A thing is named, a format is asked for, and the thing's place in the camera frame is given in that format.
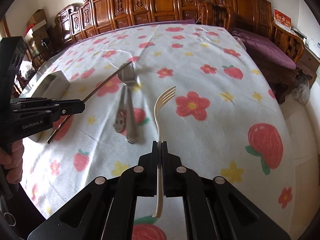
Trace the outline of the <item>person's left hand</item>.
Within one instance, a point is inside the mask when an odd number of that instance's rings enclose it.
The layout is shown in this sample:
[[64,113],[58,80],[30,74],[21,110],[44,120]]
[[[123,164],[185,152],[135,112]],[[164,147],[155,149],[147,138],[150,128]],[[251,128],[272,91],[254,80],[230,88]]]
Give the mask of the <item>person's left hand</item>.
[[1,165],[8,171],[6,179],[9,184],[18,184],[22,179],[23,174],[23,141],[18,140],[11,146],[11,155],[1,148]]

